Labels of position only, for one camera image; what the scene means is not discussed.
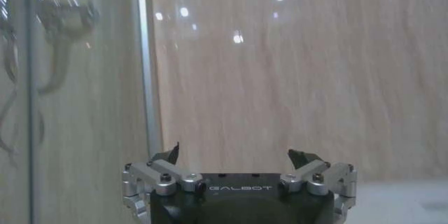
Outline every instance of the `logo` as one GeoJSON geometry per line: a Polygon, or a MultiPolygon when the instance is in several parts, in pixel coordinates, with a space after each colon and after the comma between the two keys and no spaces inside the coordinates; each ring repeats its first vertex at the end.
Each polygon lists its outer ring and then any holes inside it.
{"type": "Polygon", "coordinates": [[[272,186],[211,186],[211,191],[262,191],[271,190],[272,186]]]}

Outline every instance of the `wood grain panel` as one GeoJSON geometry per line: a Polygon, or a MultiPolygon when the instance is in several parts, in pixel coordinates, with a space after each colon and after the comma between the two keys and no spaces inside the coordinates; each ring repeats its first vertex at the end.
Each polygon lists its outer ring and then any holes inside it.
{"type": "MultiPolygon", "coordinates": [[[[72,43],[64,83],[39,96],[46,136],[36,150],[38,223],[134,223],[123,205],[124,164],[148,157],[136,0],[92,1],[99,23],[72,43]]],[[[35,23],[36,85],[52,47],[35,23]]]]}
{"type": "Polygon", "coordinates": [[[296,148],[354,163],[362,180],[448,175],[447,0],[154,0],[154,11],[164,143],[180,141],[184,166],[283,172],[296,148]]]}

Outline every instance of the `vertical metal rail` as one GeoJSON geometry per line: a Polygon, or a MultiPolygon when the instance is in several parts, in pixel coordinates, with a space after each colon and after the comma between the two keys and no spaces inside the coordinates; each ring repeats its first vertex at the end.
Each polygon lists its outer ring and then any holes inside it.
{"type": "Polygon", "coordinates": [[[148,154],[150,157],[152,157],[158,152],[163,151],[152,0],[138,0],[138,6],[139,6],[139,32],[140,32],[142,57],[143,57],[142,63],[143,63],[143,78],[144,78],[143,83],[144,83],[144,97],[146,97],[148,154]]]}

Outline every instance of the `screw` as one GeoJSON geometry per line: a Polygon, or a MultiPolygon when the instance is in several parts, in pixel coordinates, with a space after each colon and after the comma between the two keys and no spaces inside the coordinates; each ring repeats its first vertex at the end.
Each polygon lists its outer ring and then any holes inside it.
{"type": "Polygon", "coordinates": [[[322,183],[324,182],[324,176],[320,173],[314,174],[314,181],[322,183]]]}
{"type": "Polygon", "coordinates": [[[198,177],[196,173],[192,173],[192,174],[190,174],[190,175],[187,176],[187,178],[190,178],[190,179],[194,179],[194,178],[196,178],[196,177],[198,177]]]}
{"type": "Polygon", "coordinates": [[[287,178],[298,178],[295,174],[287,174],[287,178]]]}
{"type": "Polygon", "coordinates": [[[164,173],[160,175],[160,182],[170,182],[171,181],[171,175],[168,173],[164,173]]]}

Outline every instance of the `robotic hand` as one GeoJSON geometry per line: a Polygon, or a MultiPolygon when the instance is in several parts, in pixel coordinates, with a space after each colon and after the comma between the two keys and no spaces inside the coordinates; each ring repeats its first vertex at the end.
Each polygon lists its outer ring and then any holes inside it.
{"type": "Polygon", "coordinates": [[[200,174],[175,166],[178,144],[148,163],[127,164],[123,202],[138,223],[344,223],[356,201],[354,166],[295,150],[288,155],[291,174],[200,174]]]}

